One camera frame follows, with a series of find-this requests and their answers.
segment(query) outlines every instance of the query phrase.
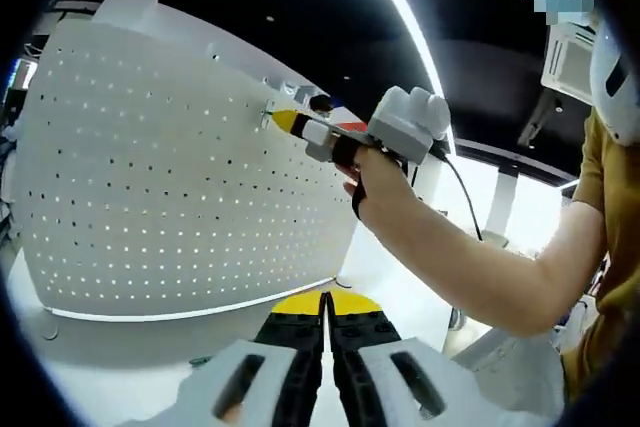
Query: ceiling light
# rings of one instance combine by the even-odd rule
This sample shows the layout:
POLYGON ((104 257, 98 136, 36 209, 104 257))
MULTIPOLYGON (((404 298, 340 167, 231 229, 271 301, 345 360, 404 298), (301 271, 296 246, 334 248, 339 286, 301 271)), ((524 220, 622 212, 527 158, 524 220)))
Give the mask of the ceiling light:
POLYGON ((565 190, 565 189, 568 189, 568 188, 570 188, 570 187, 573 187, 573 186, 575 186, 575 185, 578 185, 578 182, 580 182, 580 179, 572 180, 571 182, 567 182, 566 184, 559 185, 559 186, 558 186, 558 190, 565 190))
POLYGON ((33 76, 36 73, 36 70, 38 69, 38 64, 35 62, 31 62, 31 61, 27 61, 29 62, 29 66, 27 67, 27 73, 24 76, 24 81, 22 82, 22 88, 27 90, 29 88, 29 84, 31 83, 31 79, 33 79, 33 76))
MULTIPOLYGON (((431 81, 433 93, 444 98, 444 91, 442 90, 440 77, 438 77, 438 71, 436 70, 436 66, 433 63, 433 57, 431 56, 431 52, 429 51, 429 46, 427 45, 427 41, 425 40, 424 35, 420 30, 420 25, 418 24, 416 16, 413 14, 413 11, 409 6, 409 2, 407 2, 407 0, 391 1, 398 11, 398 14, 400 14, 402 21, 409 31, 411 40, 413 40, 413 43, 418 50, 420 59, 422 60, 424 68, 427 71, 427 75, 429 76, 429 80, 431 81)), ((449 142, 449 150, 451 151, 451 155, 455 156, 456 146, 453 140, 453 129, 451 128, 451 126, 449 126, 449 128, 447 129, 447 141, 449 142)))

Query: black cable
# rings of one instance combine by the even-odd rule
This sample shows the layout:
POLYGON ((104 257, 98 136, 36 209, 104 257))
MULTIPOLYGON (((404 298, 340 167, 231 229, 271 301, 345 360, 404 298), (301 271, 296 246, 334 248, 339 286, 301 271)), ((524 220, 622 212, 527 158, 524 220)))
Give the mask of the black cable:
POLYGON ((336 285, 338 287, 342 287, 343 289, 351 289, 352 288, 350 285, 343 285, 340 282, 338 282, 338 278, 337 277, 335 278, 334 282, 336 283, 336 285))
POLYGON ((413 170, 413 177, 411 178, 411 187, 415 187, 416 185, 416 177, 418 177, 418 166, 413 170))
POLYGON ((443 150, 434 146, 431 149, 431 152, 429 153, 433 155, 436 159, 441 160, 442 162, 447 164, 449 167, 451 167, 451 170, 453 171, 456 178, 458 179, 458 182, 460 182, 460 186, 462 187, 464 196, 467 198, 467 202, 469 203, 469 210, 471 211, 471 217, 473 218, 473 226, 476 228, 476 235, 478 236, 478 240, 482 242, 484 239, 482 238, 482 232, 480 232, 480 227, 478 226, 478 219, 476 219, 476 213, 473 210, 473 203, 471 202, 471 197, 469 196, 469 192, 467 192, 467 188, 465 187, 464 182, 462 181, 462 177, 460 177, 460 174, 458 173, 458 170, 451 163, 451 161, 447 157, 447 154, 443 150))

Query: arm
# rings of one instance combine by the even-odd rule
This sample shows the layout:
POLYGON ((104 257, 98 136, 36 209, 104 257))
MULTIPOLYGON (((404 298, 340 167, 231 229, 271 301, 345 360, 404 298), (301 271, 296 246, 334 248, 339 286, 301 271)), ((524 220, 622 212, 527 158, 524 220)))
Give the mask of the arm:
MULTIPOLYGON (((585 202, 565 209, 553 240, 531 260, 465 234, 420 202, 379 152, 363 149, 356 162, 367 191, 362 221, 409 270, 481 322, 523 336, 551 328, 580 297, 604 254, 603 215, 585 202)), ((345 188, 353 192, 352 185, 345 188)))

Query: ceiling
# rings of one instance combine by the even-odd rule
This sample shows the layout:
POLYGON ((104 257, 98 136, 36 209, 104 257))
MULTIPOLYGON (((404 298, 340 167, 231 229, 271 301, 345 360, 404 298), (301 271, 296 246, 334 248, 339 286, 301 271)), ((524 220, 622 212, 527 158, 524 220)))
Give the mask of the ceiling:
MULTIPOLYGON (((551 183, 577 175, 589 107, 562 94, 541 97, 547 26, 532 2, 408 1, 432 51, 456 138, 468 141, 459 150, 480 160, 515 164, 551 183), (561 113, 555 109, 558 102, 561 113), (540 129, 531 128, 536 123, 540 129), (515 156, 505 160, 503 151, 515 156)), ((390 0, 161 2, 268 52, 363 120, 392 85, 430 88, 390 0)))

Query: hand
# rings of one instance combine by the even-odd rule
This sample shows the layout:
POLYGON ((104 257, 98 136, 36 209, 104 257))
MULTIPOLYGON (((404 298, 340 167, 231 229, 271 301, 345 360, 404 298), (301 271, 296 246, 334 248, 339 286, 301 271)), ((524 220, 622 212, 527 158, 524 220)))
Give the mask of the hand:
POLYGON ((399 203, 416 199, 402 169, 379 150, 360 147, 355 156, 355 164, 351 169, 337 168, 351 179, 344 183, 344 189, 350 196, 353 197, 357 182, 362 181, 367 196, 360 203, 359 213, 365 224, 374 222, 376 218, 383 219, 399 203))

